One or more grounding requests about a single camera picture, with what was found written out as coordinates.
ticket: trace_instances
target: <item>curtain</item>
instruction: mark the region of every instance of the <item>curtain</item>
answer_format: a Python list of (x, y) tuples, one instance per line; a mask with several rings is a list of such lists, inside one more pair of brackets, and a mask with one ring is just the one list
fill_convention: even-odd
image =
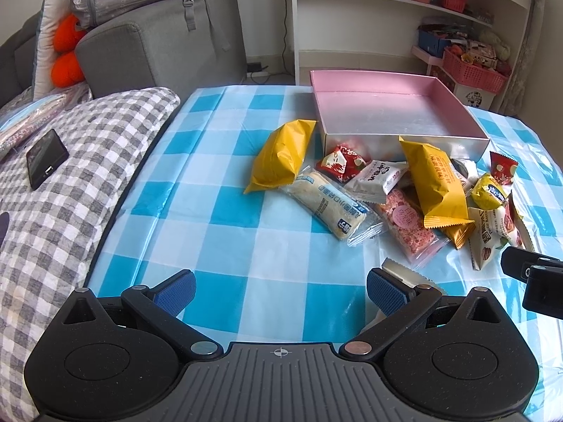
[(526, 81), (534, 64), (539, 37), (542, 33), (544, 0), (531, 0), (530, 16), (524, 33), (520, 54), (514, 63), (508, 81), (505, 98), (500, 104), (499, 114), (516, 116), (522, 108)]

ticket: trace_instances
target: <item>open gift box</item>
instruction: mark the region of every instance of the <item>open gift box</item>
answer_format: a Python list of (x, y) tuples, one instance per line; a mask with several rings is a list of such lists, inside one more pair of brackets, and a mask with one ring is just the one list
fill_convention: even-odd
[(345, 145), (373, 160), (405, 161), (399, 136), (478, 161), (489, 138), (435, 77), (382, 71), (311, 72), (325, 155)]

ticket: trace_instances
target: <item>black phone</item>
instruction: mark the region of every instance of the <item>black phone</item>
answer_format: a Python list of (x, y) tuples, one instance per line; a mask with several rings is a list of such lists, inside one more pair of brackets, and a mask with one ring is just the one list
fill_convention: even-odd
[(69, 153), (57, 132), (51, 129), (27, 151), (26, 158), (29, 185), (37, 190), (69, 158)]

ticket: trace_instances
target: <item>pink basket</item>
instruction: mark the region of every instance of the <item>pink basket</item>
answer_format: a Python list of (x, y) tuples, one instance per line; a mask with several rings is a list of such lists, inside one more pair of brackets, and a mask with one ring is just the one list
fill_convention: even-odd
[(467, 0), (442, 0), (442, 6), (458, 13), (462, 13), (465, 9)]
[(508, 78), (496, 71), (485, 70), (462, 61), (449, 48), (444, 50), (443, 69), (461, 85), (486, 90), (494, 94), (499, 93)]

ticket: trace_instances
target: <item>pink snack bag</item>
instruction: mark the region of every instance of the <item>pink snack bag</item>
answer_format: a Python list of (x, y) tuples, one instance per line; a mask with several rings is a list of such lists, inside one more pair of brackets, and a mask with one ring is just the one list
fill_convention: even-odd
[(424, 228), (423, 215), (408, 202), (403, 191), (393, 189), (384, 205), (371, 204), (387, 223), (411, 264), (425, 265), (447, 243), (439, 231)]

